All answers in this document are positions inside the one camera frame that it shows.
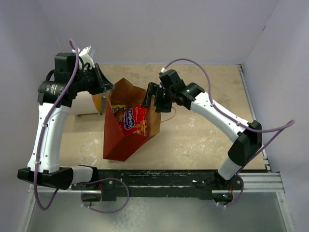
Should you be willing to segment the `red candy snack bag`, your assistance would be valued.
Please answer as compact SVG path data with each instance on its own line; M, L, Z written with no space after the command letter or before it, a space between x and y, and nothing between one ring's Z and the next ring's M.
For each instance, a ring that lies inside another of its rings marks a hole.
M148 130L146 113L147 108L142 108L141 105L115 113L115 118L123 135L127 136L136 133L146 136Z

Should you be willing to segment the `red brown paper bag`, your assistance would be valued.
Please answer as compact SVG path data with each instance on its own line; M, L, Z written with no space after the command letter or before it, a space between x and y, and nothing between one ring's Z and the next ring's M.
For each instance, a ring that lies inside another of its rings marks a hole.
M126 161L160 132L161 114L155 106L142 108L146 90L122 78L108 97L105 113L103 158Z

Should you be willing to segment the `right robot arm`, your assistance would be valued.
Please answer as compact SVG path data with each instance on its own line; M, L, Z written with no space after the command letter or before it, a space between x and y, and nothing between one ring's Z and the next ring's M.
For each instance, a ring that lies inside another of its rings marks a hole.
M160 84L150 82L141 106L155 106L157 113L169 113L176 103L191 110L219 128L233 143L228 157L218 169L215 185L226 189L232 177L245 167L262 146L261 124L254 120L248 122L210 99L201 86L196 83L186 85L175 70L163 69L159 75Z

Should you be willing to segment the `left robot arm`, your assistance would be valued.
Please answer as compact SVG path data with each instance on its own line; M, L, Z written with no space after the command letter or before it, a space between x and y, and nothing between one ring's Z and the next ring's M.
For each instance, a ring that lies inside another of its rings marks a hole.
M55 68L38 89L39 122L35 144L26 168L18 170L18 179L54 189L66 190L81 182L88 189L97 188L96 168L60 166L62 133L79 92L97 95L114 88L93 61L89 48L78 53L58 53Z

